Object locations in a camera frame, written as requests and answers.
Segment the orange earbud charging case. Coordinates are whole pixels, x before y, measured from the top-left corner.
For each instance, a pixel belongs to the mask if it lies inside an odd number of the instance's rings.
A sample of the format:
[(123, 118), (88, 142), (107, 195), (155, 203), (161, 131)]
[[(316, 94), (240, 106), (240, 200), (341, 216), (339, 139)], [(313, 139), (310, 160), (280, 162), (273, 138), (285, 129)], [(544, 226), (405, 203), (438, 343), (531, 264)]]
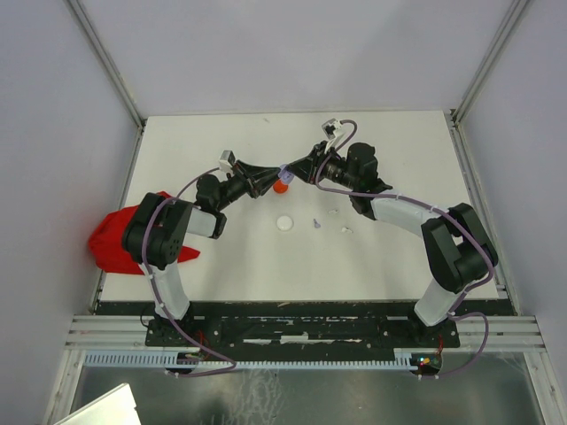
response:
[(281, 180), (276, 181), (273, 185), (274, 192), (278, 193), (278, 194), (285, 193), (288, 190), (288, 188), (289, 188), (289, 185), (285, 184)]

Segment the purple earbud charging case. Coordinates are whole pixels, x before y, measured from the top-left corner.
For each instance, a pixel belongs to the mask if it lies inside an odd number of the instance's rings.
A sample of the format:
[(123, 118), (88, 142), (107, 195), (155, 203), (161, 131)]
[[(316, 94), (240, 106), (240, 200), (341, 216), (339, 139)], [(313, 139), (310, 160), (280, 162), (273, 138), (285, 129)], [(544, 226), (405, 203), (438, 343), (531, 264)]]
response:
[(289, 186), (293, 181), (295, 175), (288, 169), (288, 165), (281, 165), (280, 171), (278, 173), (278, 181), (280, 181), (283, 185)]

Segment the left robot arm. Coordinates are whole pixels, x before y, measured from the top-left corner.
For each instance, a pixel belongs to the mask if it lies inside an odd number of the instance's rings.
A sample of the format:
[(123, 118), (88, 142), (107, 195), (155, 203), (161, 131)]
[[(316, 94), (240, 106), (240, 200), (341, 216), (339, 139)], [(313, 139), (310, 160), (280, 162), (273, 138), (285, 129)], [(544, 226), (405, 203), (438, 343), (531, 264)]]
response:
[(178, 268), (185, 236), (219, 238), (227, 222), (222, 211), (240, 197), (263, 196), (279, 179), (282, 169), (238, 160), (228, 165), (224, 181), (214, 175), (216, 171), (209, 170), (190, 182), (197, 189), (193, 203), (181, 195), (147, 193), (121, 238), (123, 250), (151, 285), (155, 313), (169, 319), (166, 336), (178, 345), (190, 343), (196, 335), (195, 322), (185, 317), (190, 300)]

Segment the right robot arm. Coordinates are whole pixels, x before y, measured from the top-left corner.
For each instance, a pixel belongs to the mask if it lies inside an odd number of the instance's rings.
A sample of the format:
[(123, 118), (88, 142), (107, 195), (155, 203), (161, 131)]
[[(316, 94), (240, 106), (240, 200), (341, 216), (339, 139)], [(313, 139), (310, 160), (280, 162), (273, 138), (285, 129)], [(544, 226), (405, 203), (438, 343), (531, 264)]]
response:
[(378, 175), (374, 147), (354, 143), (344, 158), (326, 143), (285, 167), (285, 171), (318, 189), (348, 195), (354, 210), (423, 240), (432, 281), (414, 306), (408, 322), (410, 342), (426, 346), (439, 326), (470, 290), (489, 282), (498, 254), (471, 205), (442, 209), (395, 192)]

